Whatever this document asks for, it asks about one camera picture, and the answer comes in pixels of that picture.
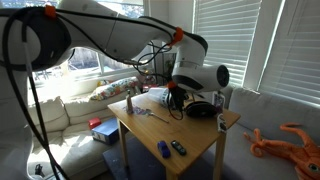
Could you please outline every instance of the small bottle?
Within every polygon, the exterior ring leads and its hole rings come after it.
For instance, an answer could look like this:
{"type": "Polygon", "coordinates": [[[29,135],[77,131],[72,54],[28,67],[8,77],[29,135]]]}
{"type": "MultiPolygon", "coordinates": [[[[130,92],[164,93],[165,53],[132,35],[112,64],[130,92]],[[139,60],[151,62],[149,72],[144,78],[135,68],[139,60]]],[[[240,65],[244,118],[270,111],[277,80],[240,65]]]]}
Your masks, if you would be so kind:
{"type": "Polygon", "coordinates": [[[126,100],[127,100],[127,113],[128,114],[132,114],[133,113],[133,107],[132,107],[132,102],[131,102],[131,95],[130,95],[130,90],[127,90],[128,95],[126,96],[126,100]]]}

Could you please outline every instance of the window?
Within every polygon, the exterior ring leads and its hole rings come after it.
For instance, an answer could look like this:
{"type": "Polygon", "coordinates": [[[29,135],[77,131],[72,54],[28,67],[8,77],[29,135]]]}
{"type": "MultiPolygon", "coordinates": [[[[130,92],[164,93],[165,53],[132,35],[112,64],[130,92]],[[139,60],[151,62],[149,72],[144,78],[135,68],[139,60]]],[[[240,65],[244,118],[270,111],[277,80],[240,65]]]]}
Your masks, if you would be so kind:
{"type": "Polygon", "coordinates": [[[242,86],[261,0],[197,0],[194,31],[208,42],[204,65],[224,64],[242,86]]]}
{"type": "Polygon", "coordinates": [[[286,1],[259,91],[320,107],[320,2],[286,1]]]}
{"type": "MultiPolygon", "coordinates": [[[[137,18],[144,14],[143,0],[95,1],[128,17],[137,18]]],[[[46,4],[57,7],[59,2],[61,0],[0,0],[0,7],[22,8],[26,6],[44,6],[46,4]]],[[[134,59],[137,60],[142,55],[150,53],[150,50],[149,47],[146,47],[134,59]]],[[[118,63],[96,51],[82,47],[75,48],[75,54],[72,58],[61,65],[33,73],[40,100],[92,92],[97,85],[98,79],[103,79],[106,76],[114,80],[136,74],[137,71],[132,66],[118,63]]],[[[32,103],[33,95],[29,83],[28,86],[28,101],[32,103]]]]}

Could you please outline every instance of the headphones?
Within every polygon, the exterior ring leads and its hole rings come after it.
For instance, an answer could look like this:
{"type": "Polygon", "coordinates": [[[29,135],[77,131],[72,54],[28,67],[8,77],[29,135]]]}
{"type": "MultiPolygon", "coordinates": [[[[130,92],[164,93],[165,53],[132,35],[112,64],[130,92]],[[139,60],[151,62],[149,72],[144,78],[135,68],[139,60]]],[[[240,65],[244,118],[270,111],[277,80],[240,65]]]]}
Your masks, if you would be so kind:
{"type": "Polygon", "coordinates": [[[217,114],[216,108],[209,102],[196,101],[192,102],[185,108],[189,117],[213,117],[217,114]]]}

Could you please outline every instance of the orange octopus plush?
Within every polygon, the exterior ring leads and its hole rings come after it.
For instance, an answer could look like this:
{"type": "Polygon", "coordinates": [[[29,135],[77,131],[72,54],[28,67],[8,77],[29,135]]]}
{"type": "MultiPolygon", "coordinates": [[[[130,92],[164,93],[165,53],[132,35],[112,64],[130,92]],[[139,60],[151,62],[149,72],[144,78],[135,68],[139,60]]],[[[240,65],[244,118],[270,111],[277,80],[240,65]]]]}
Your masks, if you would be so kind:
{"type": "Polygon", "coordinates": [[[285,141],[262,139],[259,129],[254,130],[256,140],[252,140],[246,132],[244,136],[253,143],[250,148],[253,155],[262,157],[261,150],[265,150],[296,163],[295,169],[300,180],[320,180],[320,147],[303,130],[292,127],[298,125],[286,123],[280,129],[299,135],[304,143],[302,147],[285,141]]]}

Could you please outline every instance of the cardboard box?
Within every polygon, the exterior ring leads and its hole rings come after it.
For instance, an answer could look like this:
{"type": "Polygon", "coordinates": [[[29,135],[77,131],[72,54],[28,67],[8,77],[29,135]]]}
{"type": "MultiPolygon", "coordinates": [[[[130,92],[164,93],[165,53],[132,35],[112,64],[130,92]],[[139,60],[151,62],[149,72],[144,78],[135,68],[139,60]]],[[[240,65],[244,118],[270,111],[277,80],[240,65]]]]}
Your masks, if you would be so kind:
{"type": "Polygon", "coordinates": [[[117,118],[112,118],[91,130],[94,140],[112,145],[119,140],[117,118]]]}

